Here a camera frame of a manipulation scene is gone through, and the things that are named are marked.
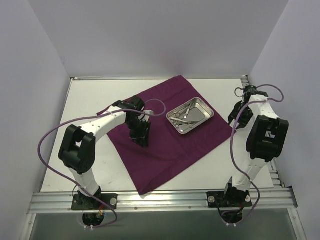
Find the purple surgical cloth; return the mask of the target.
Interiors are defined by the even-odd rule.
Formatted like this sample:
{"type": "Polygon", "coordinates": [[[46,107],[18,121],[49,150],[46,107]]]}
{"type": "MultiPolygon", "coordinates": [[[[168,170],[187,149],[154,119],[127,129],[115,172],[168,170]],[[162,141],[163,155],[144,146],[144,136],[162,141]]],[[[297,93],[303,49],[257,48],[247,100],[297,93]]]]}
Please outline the purple surgical cloth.
{"type": "MultiPolygon", "coordinates": [[[[138,97],[143,101],[161,100],[147,104],[155,113],[161,113],[202,96],[183,76],[176,76],[139,93],[138,97]]],[[[134,143],[125,124],[107,134],[140,195],[172,180],[228,140],[232,133],[232,127],[217,112],[187,134],[179,134],[165,115],[152,117],[150,122],[148,147],[134,143]]]]}

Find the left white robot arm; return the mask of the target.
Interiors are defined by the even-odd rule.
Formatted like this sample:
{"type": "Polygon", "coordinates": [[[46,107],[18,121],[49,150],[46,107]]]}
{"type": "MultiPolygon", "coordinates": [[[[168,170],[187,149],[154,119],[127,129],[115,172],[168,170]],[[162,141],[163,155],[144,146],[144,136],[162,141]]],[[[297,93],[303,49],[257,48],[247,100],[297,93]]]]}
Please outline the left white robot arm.
{"type": "Polygon", "coordinates": [[[58,158],[69,168],[83,195],[83,204],[90,210],[100,206],[101,187],[92,170],[96,159],[96,143],[120,125],[129,128],[129,138],[141,147],[147,147],[151,123],[151,110],[144,110],[145,102],[133,96],[130,101],[117,101],[101,115],[88,123],[68,126],[58,153],[58,158]]]}

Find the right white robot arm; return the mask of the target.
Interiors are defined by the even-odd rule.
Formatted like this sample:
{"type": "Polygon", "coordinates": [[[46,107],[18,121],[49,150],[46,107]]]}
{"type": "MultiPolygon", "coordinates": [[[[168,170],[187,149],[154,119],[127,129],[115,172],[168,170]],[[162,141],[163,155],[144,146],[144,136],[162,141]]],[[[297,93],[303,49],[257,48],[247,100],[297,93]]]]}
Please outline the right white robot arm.
{"type": "Polygon", "coordinates": [[[276,100],[269,97],[266,92],[258,90],[256,86],[248,85],[243,88],[242,100],[235,104],[228,116],[228,123],[234,123],[230,139],[230,155],[236,173],[230,178],[222,193],[225,205],[232,207],[239,201],[245,200],[261,169],[282,153],[289,122],[274,112],[270,101],[280,103],[283,100],[283,93],[281,99],[276,100]],[[236,130],[245,128],[251,119],[254,119],[254,124],[245,146],[248,157],[239,167],[234,158],[234,134],[236,130]]]}

